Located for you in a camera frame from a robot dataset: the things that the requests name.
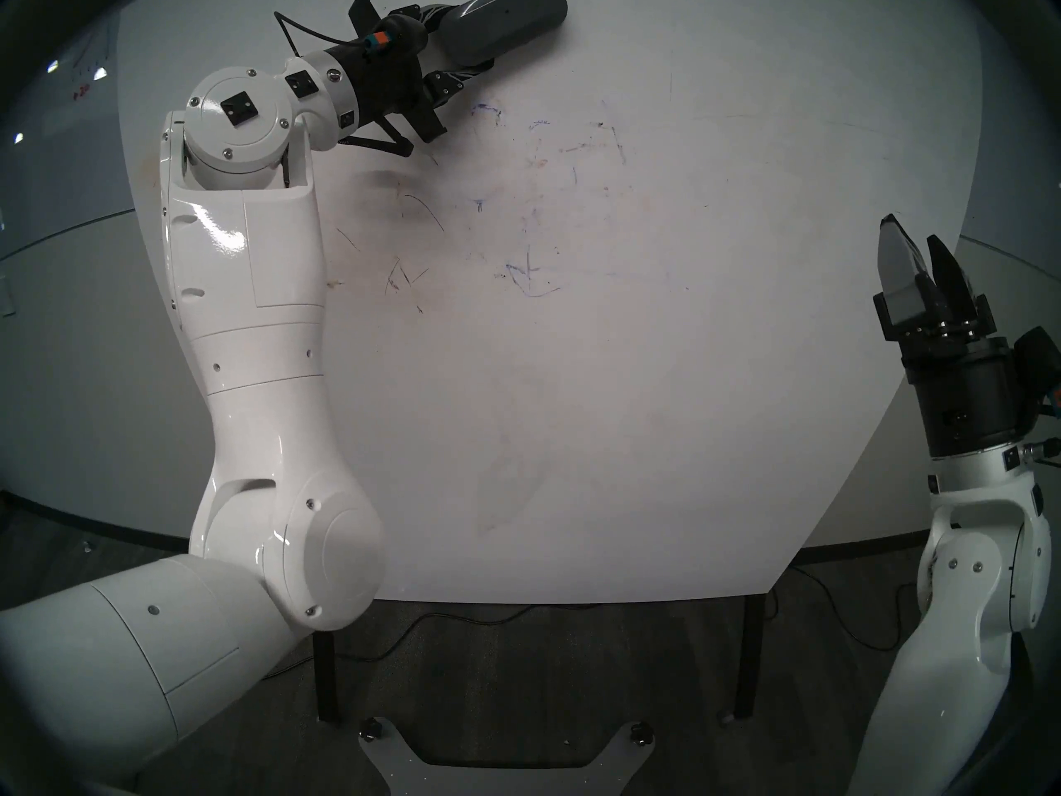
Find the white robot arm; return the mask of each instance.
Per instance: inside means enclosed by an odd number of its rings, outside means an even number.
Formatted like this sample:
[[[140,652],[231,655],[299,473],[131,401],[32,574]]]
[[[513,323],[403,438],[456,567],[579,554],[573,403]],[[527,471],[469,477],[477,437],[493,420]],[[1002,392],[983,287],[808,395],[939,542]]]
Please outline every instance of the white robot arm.
[[[994,715],[1012,634],[1036,626],[1049,582],[1050,529],[1028,467],[1043,451],[1020,443],[1061,383],[1061,354],[1042,328],[1012,349],[990,338],[987,297],[973,296],[940,240],[928,246],[935,281],[894,217],[881,224],[874,302],[917,390],[933,521],[918,571],[923,618],[877,700],[851,796],[944,792]],[[974,505],[988,513],[956,513]]]
[[[0,613],[0,662],[84,777],[140,769],[311,630],[342,628],[371,603],[382,525],[338,449],[324,386],[311,151],[407,156],[388,114],[431,141],[446,132],[435,108],[566,15],[566,0],[471,0],[381,18],[355,0],[358,39],[296,52],[276,76],[216,71],[167,117],[167,299],[215,443],[189,554]],[[460,70],[421,74],[432,32]],[[353,136],[372,121],[393,141]]]

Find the wall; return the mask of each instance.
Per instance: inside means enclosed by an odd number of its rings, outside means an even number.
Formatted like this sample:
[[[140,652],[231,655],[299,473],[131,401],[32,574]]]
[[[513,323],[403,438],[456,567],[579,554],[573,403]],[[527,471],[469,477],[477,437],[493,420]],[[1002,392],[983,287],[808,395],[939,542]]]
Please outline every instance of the wall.
[[[1061,279],[1061,128],[998,32],[979,28],[982,125],[961,232]]]
[[[211,65],[279,69],[272,10],[342,34],[349,1],[125,8],[157,279],[166,110]],[[869,307],[882,212],[959,230],[980,87],[961,0],[569,3],[443,109],[437,144],[314,160],[325,368],[387,525],[383,595],[765,589],[900,378]]]
[[[0,260],[0,487],[68,513],[187,536],[210,420],[159,305],[136,214]]]

